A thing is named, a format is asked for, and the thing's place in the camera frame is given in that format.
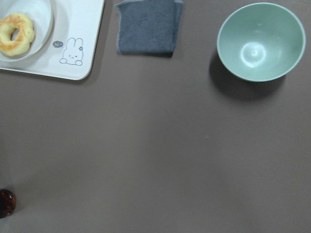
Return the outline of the tea bottle white cap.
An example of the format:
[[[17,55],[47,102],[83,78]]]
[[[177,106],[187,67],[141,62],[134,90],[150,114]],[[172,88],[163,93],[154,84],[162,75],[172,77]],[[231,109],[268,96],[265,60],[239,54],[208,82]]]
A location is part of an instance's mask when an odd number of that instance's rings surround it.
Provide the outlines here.
[[[16,197],[8,189],[0,190],[0,218],[5,218],[13,213],[16,207]]]

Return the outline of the cream serving tray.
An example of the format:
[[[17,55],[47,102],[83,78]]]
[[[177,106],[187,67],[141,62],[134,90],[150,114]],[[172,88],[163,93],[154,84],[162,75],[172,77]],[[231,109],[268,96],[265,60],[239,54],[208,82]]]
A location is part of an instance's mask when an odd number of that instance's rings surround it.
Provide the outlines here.
[[[2,70],[81,80],[91,71],[103,0],[50,0],[53,21],[43,47],[28,58],[0,61]]]

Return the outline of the grey folded cloth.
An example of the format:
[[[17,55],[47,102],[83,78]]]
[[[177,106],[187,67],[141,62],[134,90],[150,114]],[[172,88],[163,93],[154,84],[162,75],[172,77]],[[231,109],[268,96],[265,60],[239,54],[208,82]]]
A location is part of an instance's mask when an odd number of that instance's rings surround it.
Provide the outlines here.
[[[123,0],[117,50],[122,54],[173,54],[183,10],[182,0]]]

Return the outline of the mint green bowl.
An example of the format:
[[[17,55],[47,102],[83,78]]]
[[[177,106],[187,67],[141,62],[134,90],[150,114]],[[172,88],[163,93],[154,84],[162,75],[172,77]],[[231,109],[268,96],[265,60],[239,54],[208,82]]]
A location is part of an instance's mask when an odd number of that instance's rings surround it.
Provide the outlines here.
[[[306,47],[299,18],[287,8],[268,2],[234,11],[217,36],[217,53],[224,67],[250,82],[276,80],[292,71]]]

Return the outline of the white plate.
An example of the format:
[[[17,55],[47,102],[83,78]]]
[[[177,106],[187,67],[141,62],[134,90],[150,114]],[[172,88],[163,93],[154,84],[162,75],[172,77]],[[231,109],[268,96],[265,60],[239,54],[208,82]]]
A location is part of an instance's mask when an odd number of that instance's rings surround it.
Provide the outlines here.
[[[29,50],[22,55],[10,57],[0,52],[0,60],[6,62],[28,58],[38,52],[50,35],[53,21],[52,6],[49,0],[2,0],[0,2],[0,19],[12,13],[24,13],[31,19],[35,38]]]

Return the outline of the glazed donut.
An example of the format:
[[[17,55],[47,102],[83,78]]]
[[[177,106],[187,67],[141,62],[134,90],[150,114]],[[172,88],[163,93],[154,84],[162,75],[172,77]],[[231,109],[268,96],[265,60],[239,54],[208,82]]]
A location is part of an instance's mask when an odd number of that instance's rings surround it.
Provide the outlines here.
[[[10,57],[26,53],[35,38],[31,19],[24,13],[12,13],[0,20],[0,51]]]

